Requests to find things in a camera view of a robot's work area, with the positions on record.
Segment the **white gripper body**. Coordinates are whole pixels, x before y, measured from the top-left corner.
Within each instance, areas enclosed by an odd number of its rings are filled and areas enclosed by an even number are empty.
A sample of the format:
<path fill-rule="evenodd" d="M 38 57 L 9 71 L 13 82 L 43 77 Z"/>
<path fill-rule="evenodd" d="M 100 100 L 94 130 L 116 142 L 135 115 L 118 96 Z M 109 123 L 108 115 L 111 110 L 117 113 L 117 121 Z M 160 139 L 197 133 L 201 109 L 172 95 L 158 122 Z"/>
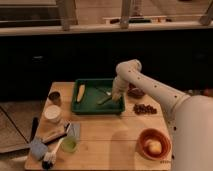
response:
<path fill-rule="evenodd" d="M 112 86 L 112 95 L 113 94 L 121 94 L 127 90 L 128 88 L 128 82 L 122 79 L 120 76 L 116 76 L 113 80 L 113 86 Z"/>

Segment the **gripper finger pair tip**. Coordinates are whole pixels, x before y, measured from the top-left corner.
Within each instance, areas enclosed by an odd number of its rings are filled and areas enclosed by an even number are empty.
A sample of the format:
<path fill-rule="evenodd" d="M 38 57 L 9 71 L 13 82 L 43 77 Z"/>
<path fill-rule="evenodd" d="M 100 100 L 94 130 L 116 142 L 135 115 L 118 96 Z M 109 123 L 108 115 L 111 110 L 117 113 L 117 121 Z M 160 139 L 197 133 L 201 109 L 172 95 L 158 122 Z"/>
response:
<path fill-rule="evenodd" d="M 121 98 L 121 94 L 113 94 L 112 95 L 112 100 L 117 102 Z"/>

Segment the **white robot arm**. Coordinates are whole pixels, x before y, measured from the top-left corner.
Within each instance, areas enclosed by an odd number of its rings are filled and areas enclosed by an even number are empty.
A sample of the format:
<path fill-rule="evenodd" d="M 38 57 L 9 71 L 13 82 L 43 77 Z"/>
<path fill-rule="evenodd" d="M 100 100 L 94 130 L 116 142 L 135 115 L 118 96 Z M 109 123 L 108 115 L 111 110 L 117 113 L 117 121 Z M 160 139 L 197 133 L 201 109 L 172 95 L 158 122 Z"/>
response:
<path fill-rule="evenodd" d="M 213 98 L 190 96 L 145 76 L 141 69 L 137 59 L 116 66 L 112 99 L 117 101 L 129 84 L 144 91 L 175 118 L 171 171 L 213 171 Z"/>

